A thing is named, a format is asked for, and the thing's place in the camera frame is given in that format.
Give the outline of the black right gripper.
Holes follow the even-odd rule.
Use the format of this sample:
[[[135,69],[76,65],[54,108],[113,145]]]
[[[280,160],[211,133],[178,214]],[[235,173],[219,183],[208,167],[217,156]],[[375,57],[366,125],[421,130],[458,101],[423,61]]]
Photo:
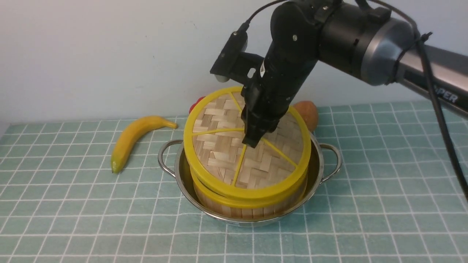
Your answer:
[[[317,63],[321,29],[309,2],[285,2],[274,9],[271,44],[258,73],[242,92],[244,145],[256,148],[276,129]]]

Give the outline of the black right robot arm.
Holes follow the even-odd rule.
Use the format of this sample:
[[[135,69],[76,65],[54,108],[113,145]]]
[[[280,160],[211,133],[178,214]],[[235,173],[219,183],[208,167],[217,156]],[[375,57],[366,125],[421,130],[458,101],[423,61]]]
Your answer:
[[[341,0],[292,0],[271,15],[271,44],[241,95],[242,143],[255,148],[272,133],[318,61],[369,85],[397,82],[467,115],[467,57],[425,46],[433,73],[427,83],[418,50],[420,36],[391,10]]]

